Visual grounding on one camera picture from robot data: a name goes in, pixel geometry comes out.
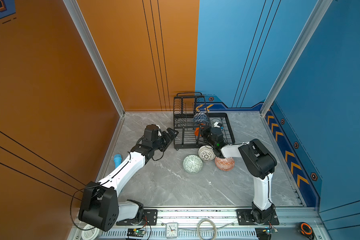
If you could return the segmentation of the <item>blue geometric pattern bowl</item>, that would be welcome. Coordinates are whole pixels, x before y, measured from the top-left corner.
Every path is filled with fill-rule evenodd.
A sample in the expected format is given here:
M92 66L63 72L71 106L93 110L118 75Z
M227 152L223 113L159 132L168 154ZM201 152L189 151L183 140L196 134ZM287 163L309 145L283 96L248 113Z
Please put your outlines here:
M209 117L203 112L196 113L193 122L197 125L210 125Z

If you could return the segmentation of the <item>white lattice bowl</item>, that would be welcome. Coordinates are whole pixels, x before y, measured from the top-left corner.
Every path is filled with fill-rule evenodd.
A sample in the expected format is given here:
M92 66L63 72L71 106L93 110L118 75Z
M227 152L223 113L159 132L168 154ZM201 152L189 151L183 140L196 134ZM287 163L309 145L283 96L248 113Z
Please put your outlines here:
M216 155L214 153L213 147L211 146L202 146L198 150L198 156L204 162L211 162L215 159Z

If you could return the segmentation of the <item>black wire dish rack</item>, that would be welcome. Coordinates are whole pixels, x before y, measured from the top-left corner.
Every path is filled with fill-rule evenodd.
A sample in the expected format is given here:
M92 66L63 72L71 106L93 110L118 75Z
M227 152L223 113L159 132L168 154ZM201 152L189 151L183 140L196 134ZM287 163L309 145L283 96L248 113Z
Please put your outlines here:
M176 150L197 149L203 145L222 147L236 142L228 115L213 110L216 105L211 99L200 92L174 96L173 122L179 132L174 140Z

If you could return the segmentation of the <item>green patterned bowl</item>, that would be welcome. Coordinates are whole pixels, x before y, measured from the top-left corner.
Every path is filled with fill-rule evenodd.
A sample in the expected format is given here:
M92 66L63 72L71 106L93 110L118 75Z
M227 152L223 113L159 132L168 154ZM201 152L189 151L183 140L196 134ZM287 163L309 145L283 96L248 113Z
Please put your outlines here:
M203 168L203 161L197 155L189 155L183 161L184 170L189 174L197 174Z

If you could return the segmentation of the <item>orange plastic bowl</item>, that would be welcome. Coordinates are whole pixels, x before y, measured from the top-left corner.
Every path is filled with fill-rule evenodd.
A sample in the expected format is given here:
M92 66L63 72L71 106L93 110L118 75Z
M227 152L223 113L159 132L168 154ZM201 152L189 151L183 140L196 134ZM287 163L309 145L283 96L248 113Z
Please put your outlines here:
M199 131L200 131L200 128L195 129L195 131L194 131L195 136L199 136Z

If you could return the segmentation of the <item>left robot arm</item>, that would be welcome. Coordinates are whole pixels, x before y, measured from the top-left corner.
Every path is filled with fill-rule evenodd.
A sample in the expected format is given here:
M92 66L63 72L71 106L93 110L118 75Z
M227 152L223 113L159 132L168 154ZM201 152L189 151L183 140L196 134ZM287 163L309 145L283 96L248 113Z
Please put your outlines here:
M117 222L127 220L137 225L143 221L144 205L133 200L119 202L119 194L133 175L153 158L155 152L164 153L178 134L172 128L162 131L157 125L147 125L143 136L115 170L98 182L89 182L82 189L79 220L104 232Z

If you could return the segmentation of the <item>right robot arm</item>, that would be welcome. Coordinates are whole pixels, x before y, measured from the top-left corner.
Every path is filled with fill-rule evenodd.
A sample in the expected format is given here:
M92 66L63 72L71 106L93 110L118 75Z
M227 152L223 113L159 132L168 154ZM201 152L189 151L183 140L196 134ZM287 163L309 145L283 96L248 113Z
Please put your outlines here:
M271 198L271 185L277 160L258 140L242 144L227 144L220 128L207 127L201 130L204 142L208 143L219 158L241 157L254 178L254 199L252 202L252 222L257 225L271 224L275 219L276 206Z

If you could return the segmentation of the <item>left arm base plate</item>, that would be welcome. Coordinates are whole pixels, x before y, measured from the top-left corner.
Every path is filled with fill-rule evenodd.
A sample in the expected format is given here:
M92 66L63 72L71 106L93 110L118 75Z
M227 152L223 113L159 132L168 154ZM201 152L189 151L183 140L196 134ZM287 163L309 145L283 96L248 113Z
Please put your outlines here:
M143 209L139 210L137 215L132 219L125 219L117 221L117 226L143 226L148 222L151 226L157 224L158 210L156 209Z

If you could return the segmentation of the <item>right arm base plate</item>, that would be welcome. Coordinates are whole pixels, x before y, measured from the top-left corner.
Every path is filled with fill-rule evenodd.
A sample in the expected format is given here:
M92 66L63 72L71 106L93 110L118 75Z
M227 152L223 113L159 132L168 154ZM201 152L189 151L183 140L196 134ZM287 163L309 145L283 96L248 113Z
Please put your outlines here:
M269 224L272 226L278 226L280 224L276 212L266 217L262 223L255 222L252 215L252 209L237 209L236 214L240 226L268 226Z

